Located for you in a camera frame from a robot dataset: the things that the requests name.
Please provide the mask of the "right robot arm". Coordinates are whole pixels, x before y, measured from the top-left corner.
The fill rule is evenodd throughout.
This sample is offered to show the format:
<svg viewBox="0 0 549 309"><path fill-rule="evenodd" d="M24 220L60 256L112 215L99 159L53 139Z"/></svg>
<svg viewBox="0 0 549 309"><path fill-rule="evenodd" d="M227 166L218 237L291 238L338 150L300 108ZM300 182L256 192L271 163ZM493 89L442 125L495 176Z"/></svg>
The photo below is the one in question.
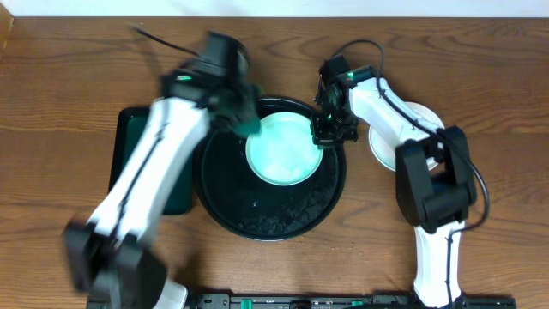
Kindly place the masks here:
<svg viewBox="0 0 549 309"><path fill-rule="evenodd" d="M415 232L413 290L426 307L451 308L461 296L459 241L476 200L463 132L414 111L371 66L324 63L319 75L313 142L327 148L356 141L365 121L392 148L397 204Z"/></svg>

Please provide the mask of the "light green plate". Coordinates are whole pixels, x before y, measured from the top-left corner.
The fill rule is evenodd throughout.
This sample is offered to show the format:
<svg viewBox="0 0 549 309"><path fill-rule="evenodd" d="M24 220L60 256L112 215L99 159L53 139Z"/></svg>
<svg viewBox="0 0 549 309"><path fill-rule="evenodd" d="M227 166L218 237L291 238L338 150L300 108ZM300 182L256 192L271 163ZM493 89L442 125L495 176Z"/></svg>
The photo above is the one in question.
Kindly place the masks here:
<svg viewBox="0 0 549 309"><path fill-rule="evenodd" d="M289 186L314 174L323 150L313 142L309 118L296 112L275 112L261 120L258 134L247 138L245 158L259 179Z"/></svg>

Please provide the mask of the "white plate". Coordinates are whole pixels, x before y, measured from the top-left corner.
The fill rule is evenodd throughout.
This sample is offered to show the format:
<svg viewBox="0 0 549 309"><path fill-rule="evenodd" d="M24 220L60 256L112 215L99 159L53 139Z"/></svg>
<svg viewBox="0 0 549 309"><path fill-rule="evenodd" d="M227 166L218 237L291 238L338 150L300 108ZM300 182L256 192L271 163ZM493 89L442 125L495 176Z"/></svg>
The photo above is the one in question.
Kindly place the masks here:
<svg viewBox="0 0 549 309"><path fill-rule="evenodd" d="M428 107L419 103L406 101L408 107L417 112L423 118L433 122L439 128L444 129L444 124L441 118ZM395 151L381 138L381 136L370 127L368 131L368 139L371 152L374 157L385 167L392 172L395 171Z"/></svg>

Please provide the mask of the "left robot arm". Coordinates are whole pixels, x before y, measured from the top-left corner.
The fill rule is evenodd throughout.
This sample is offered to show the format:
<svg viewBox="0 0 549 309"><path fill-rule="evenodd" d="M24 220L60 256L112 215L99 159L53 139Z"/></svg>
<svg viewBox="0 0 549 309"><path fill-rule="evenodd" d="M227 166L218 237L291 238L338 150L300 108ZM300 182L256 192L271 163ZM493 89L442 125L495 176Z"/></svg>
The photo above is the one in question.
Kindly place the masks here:
<svg viewBox="0 0 549 309"><path fill-rule="evenodd" d="M161 78L145 129L115 185L86 222L63 231L76 290L110 308L183 308L185 286L167 277L153 242L166 202L211 126L259 131L256 86L245 67L193 64Z"/></svg>

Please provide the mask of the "green sponge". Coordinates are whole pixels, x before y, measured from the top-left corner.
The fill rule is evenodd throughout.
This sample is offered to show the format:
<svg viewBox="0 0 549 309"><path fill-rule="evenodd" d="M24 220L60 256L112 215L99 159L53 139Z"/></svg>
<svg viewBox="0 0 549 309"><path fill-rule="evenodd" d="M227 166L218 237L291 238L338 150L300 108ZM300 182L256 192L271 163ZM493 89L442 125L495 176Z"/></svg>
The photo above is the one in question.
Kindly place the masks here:
<svg viewBox="0 0 549 309"><path fill-rule="evenodd" d="M248 138L250 135L259 134L260 131L261 119L257 116L238 122L232 128L232 132L241 138Z"/></svg>

